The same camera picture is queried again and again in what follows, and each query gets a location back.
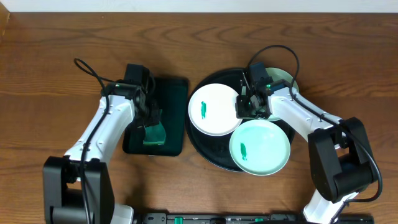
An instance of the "white robotic arm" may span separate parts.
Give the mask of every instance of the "white robotic arm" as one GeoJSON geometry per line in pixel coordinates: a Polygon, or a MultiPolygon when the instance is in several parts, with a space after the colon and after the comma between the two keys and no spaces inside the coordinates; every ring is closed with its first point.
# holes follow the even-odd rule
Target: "white robotic arm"
{"type": "Polygon", "coordinates": [[[243,86],[241,82],[242,95],[236,98],[237,117],[268,118],[273,114],[308,142],[316,191],[303,214],[309,222],[335,222],[345,201],[352,201],[380,176],[377,166],[371,166],[374,159],[362,122],[357,118],[342,120],[321,110],[291,87],[292,82],[274,82],[261,62],[249,64],[246,71],[243,75],[248,78],[244,80],[249,83],[246,81],[243,86]],[[338,157],[335,149],[339,147],[348,147],[349,153],[338,157]]]}
{"type": "MultiPolygon", "coordinates": [[[[296,97],[301,102],[311,107],[311,109],[315,110],[318,114],[324,114],[325,117],[336,123],[339,123],[339,121],[342,120],[337,116],[326,113],[313,103],[309,102],[307,99],[299,95],[295,88],[293,88],[293,93],[296,94],[296,97]]],[[[333,127],[332,124],[322,121],[318,116],[315,116],[313,113],[300,106],[295,100],[292,100],[288,87],[277,90],[271,96],[268,96],[268,104],[273,115],[288,123],[306,141],[308,141],[308,135],[313,133],[315,130],[333,127]]],[[[318,190],[315,190],[310,203],[304,208],[303,214],[309,222],[329,224],[331,219],[343,206],[343,202],[347,199],[354,198],[357,194],[357,192],[353,192],[344,196],[339,202],[332,203],[331,201],[324,199],[318,190]]]]}
{"type": "MultiPolygon", "coordinates": [[[[109,112],[99,129],[95,132],[91,140],[91,144],[88,147],[86,154],[87,162],[92,159],[99,159],[99,161],[105,162],[106,165],[109,165],[109,160],[113,155],[123,131],[127,125],[134,120],[135,112],[134,102],[132,100],[126,99],[124,96],[109,95],[109,103],[109,112]]],[[[86,131],[75,145],[65,153],[65,156],[69,156],[70,160],[80,161],[83,145],[86,143],[87,137],[100,120],[105,107],[106,100],[103,96],[99,101],[99,108],[86,131]]]]}
{"type": "MultiPolygon", "coordinates": [[[[89,74],[95,73],[92,69],[91,73],[81,69],[89,74]]],[[[133,209],[114,202],[108,165],[123,131],[134,119],[139,118],[139,123],[146,126],[159,123],[157,103],[146,98],[151,79],[153,89],[154,78],[147,68],[127,65],[124,79],[111,82],[103,89],[99,108],[76,144],[63,157],[47,159],[43,168],[46,223],[85,223],[87,220],[95,224],[132,223],[133,209]],[[109,97],[109,110],[103,117],[106,97],[109,97]],[[88,148],[82,162],[85,144],[88,148]],[[85,183],[82,183],[85,188],[69,189],[67,183],[80,181],[82,173],[85,175],[85,183]]]]}

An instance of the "wooden table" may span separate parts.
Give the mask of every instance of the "wooden table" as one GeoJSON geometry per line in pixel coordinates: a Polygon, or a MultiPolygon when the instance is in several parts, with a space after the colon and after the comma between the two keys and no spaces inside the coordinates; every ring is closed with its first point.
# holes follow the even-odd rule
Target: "wooden table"
{"type": "MultiPolygon", "coordinates": [[[[157,76],[189,78],[192,91],[271,44],[300,57],[303,96],[365,124],[384,191],[345,212],[398,222],[396,14],[146,13],[11,14],[0,45],[0,222],[44,222],[43,163],[75,143],[98,107],[100,86],[73,58],[110,79],[122,78],[127,63],[142,63],[157,76]]],[[[289,72],[296,66],[282,49],[259,60],[289,72]]],[[[307,143],[298,135],[287,165],[269,177],[217,168],[187,136],[183,145],[178,157],[153,157],[127,155],[120,142],[109,168],[116,201],[140,212],[298,212],[315,190],[307,143]]],[[[376,189],[372,184],[359,197],[376,189]]]]}

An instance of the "green scrubber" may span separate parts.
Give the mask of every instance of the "green scrubber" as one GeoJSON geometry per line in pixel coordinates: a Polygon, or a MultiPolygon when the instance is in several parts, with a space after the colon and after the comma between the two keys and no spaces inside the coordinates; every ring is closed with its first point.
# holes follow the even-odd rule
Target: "green scrubber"
{"type": "Polygon", "coordinates": [[[161,122],[157,125],[145,127],[145,146],[163,145],[166,141],[166,131],[161,122]]]}

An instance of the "black cable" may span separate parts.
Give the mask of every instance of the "black cable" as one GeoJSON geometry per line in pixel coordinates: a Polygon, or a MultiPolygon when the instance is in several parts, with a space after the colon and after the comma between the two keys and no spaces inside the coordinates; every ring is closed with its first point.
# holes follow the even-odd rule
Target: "black cable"
{"type": "Polygon", "coordinates": [[[336,214],[330,219],[329,224],[335,223],[336,218],[338,218],[342,213],[345,207],[348,207],[348,202],[343,202],[343,205],[338,209],[336,214]]]}
{"type": "Polygon", "coordinates": [[[75,65],[78,68],[80,68],[80,70],[82,70],[83,72],[85,72],[85,73],[87,73],[87,74],[89,74],[91,76],[94,76],[95,78],[99,78],[99,79],[107,81],[107,82],[115,82],[115,81],[110,80],[108,78],[104,78],[104,77],[101,77],[101,76],[97,75],[97,73],[95,73],[95,71],[90,66],[88,66],[84,61],[82,61],[82,60],[80,60],[78,58],[75,58],[73,62],[75,63],[75,65]],[[90,70],[90,72],[87,71],[85,68],[83,68],[81,65],[79,65],[78,62],[82,63],[86,68],[88,68],[90,70]]]}
{"type": "Polygon", "coordinates": [[[105,96],[105,99],[106,99],[106,106],[105,106],[104,113],[102,114],[102,116],[100,117],[99,121],[97,122],[97,124],[93,128],[92,132],[88,136],[86,143],[84,143],[83,150],[81,152],[81,158],[80,158],[80,183],[81,183],[81,191],[82,191],[82,194],[83,194],[83,204],[85,206],[87,223],[91,224],[90,208],[89,208],[89,205],[88,205],[87,190],[86,190],[85,160],[86,160],[87,150],[88,150],[88,147],[90,145],[90,141],[93,138],[95,132],[100,127],[101,123],[104,121],[106,115],[109,112],[109,96],[108,96],[107,92],[105,91],[105,85],[102,82],[102,80],[105,80],[105,81],[108,81],[108,82],[112,82],[112,80],[108,80],[107,78],[102,78],[99,75],[97,75],[97,73],[86,62],[82,61],[81,59],[75,58],[73,61],[74,61],[75,65],[78,68],[83,70],[85,73],[94,76],[98,80],[99,84],[101,85],[101,87],[103,89],[103,93],[104,93],[104,96],[105,96]],[[78,62],[82,63],[86,68],[88,68],[88,70],[90,72],[87,71],[86,69],[84,69],[82,66],[80,66],[78,64],[78,62]]]}
{"type": "Polygon", "coordinates": [[[299,61],[299,58],[297,57],[296,53],[295,53],[291,48],[289,48],[289,47],[287,47],[287,46],[284,46],[284,45],[279,45],[279,44],[270,45],[270,46],[264,47],[263,49],[261,49],[261,50],[259,50],[257,53],[255,53],[255,54],[253,55],[253,57],[250,59],[250,61],[249,61],[249,63],[248,63],[248,66],[249,66],[250,64],[252,64],[253,60],[254,60],[261,52],[263,52],[263,51],[265,51],[265,50],[267,50],[267,49],[273,48],[273,47],[280,47],[280,48],[283,48],[283,49],[288,50],[289,52],[291,52],[291,53],[293,54],[293,56],[294,56],[295,59],[296,59],[297,69],[296,69],[296,72],[295,72],[295,74],[294,74],[294,76],[293,76],[293,79],[292,79],[292,81],[291,81],[291,83],[290,83],[290,86],[289,86],[289,93],[290,93],[290,95],[292,96],[293,100],[295,100],[300,106],[302,106],[303,108],[305,108],[305,109],[308,110],[309,112],[311,112],[311,113],[313,113],[314,115],[318,116],[321,120],[324,120],[324,121],[326,121],[327,123],[330,123],[330,124],[332,124],[332,125],[335,126],[335,127],[339,126],[339,127],[341,128],[341,130],[346,134],[346,136],[347,136],[348,138],[352,139],[352,140],[359,146],[359,148],[362,150],[362,152],[365,153],[365,156],[368,158],[368,160],[369,160],[371,166],[373,166],[374,169],[376,170],[377,182],[378,182],[378,187],[377,187],[377,192],[376,192],[376,194],[375,194],[373,197],[366,198],[366,199],[348,199],[348,200],[346,200],[345,204],[348,205],[348,203],[350,203],[350,202],[372,202],[372,201],[378,199],[378,198],[380,197],[381,192],[382,192],[382,189],[383,189],[383,181],[382,181],[381,173],[380,173],[379,167],[377,166],[377,164],[376,164],[376,162],[374,161],[374,159],[372,158],[372,156],[368,153],[368,150],[366,149],[366,147],[364,146],[364,144],[361,143],[361,141],[360,141],[356,136],[354,136],[353,134],[351,134],[349,131],[345,130],[345,128],[342,127],[340,124],[336,124],[334,121],[332,121],[332,120],[326,118],[324,114],[319,114],[319,113],[317,113],[316,111],[314,111],[313,109],[311,109],[310,107],[308,107],[307,105],[305,105],[304,103],[302,103],[300,100],[298,100],[296,94],[293,94],[293,84],[294,84],[294,82],[296,81],[297,75],[299,74],[299,70],[300,70],[300,61],[299,61]]]}

